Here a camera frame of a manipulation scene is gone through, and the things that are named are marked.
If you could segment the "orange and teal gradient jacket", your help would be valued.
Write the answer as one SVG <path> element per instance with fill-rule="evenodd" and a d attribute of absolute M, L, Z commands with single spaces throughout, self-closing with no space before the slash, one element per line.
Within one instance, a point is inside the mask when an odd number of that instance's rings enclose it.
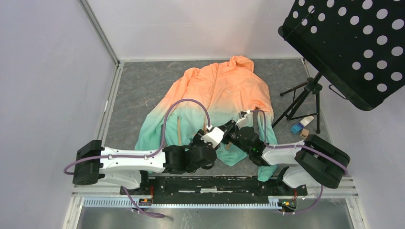
<path fill-rule="evenodd" d="M 254 62 L 244 56 L 190 68 L 173 83 L 163 99 L 147 115 L 136 150 L 156 150 L 164 139 L 168 145 L 187 145 L 208 124 L 221 126 L 238 120 L 239 112 L 258 114 L 260 139 L 277 143 L 271 126 L 274 112 L 268 85 L 254 73 Z"/>

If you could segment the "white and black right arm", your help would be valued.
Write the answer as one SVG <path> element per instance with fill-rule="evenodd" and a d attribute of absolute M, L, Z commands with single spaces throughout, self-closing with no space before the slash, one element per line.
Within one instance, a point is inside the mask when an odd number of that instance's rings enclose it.
<path fill-rule="evenodd" d="M 337 189 L 351 158 L 317 135 L 292 144 L 269 145 L 253 127 L 238 127 L 234 120 L 212 129 L 223 144 L 231 143 L 248 155 L 257 166 L 287 165 L 276 189 L 287 195 L 302 185 L 320 185 Z"/>

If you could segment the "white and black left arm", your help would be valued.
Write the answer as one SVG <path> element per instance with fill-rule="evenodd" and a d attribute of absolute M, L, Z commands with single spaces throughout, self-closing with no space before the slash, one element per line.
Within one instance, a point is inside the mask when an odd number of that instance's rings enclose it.
<path fill-rule="evenodd" d="M 208 133 L 199 130 L 188 145 L 167 146 L 158 152 L 119 150 L 103 147 L 101 140 L 92 140 L 76 153 L 72 183 L 86 186 L 101 181 L 133 189 L 142 195 L 150 188 L 150 181 L 142 172 L 181 175 L 199 168 L 212 168 L 217 159 L 215 149 L 223 136 L 224 132 L 218 127 Z"/>

